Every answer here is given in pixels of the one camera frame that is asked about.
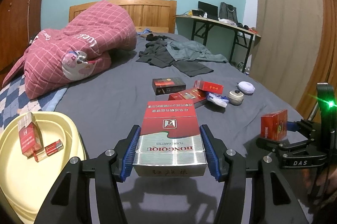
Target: wooden wardrobe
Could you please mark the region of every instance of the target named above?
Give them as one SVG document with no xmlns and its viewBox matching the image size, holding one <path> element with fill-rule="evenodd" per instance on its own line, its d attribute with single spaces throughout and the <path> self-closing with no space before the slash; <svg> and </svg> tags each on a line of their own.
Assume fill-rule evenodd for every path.
<svg viewBox="0 0 337 224">
<path fill-rule="evenodd" d="M 0 3 L 0 89 L 15 62 L 41 31 L 41 0 L 3 0 Z"/>
</svg>

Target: laptop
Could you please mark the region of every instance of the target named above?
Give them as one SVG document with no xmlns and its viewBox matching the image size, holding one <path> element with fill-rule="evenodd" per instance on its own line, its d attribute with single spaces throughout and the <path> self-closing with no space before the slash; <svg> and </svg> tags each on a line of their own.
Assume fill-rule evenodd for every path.
<svg viewBox="0 0 337 224">
<path fill-rule="evenodd" d="M 199 1 L 198 9 L 202 9 L 206 12 L 207 18 L 218 20 L 218 6 Z"/>
</svg>

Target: yellow plastic basin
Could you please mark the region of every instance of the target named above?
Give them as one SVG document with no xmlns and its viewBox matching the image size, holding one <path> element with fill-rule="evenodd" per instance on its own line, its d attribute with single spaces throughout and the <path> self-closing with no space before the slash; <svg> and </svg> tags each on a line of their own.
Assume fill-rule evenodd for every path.
<svg viewBox="0 0 337 224">
<path fill-rule="evenodd" d="M 61 140 L 64 149 L 37 163 L 21 153 L 16 117 L 0 135 L 0 187 L 25 224 L 33 224 L 50 188 L 70 158 L 86 159 L 73 121 L 62 113 L 33 112 L 43 144 Z"/>
</svg>

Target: pink quilt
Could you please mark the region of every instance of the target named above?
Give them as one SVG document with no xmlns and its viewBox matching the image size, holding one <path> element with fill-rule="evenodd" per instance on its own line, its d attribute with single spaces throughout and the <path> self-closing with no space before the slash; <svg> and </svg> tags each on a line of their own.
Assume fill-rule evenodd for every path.
<svg viewBox="0 0 337 224">
<path fill-rule="evenodd" d="M 41 31 L 3 81 L 6 86 L 20 71 L 25 91 L 37 98 L 67 83 L 108 69 L 108 50 L 134 50 L 136 30 L 126 10 L 107 0 L 80 13 L 61 30 Z"/>
</svg>

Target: argyle patterned blanket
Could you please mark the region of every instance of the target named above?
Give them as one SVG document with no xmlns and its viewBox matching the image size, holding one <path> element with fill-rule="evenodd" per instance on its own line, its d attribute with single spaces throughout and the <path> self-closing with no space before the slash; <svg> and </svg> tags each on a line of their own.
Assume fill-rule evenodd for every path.
<svg viewBox="0 0 337 224">
<path fill-rule="evenodd" d="M 19 76 L 0 90 L 0 134 L 18 115 L 28 111 L 54 111 L 67 86 L 30 100 L 25 92 L 25 76 Z"/>
</svg>

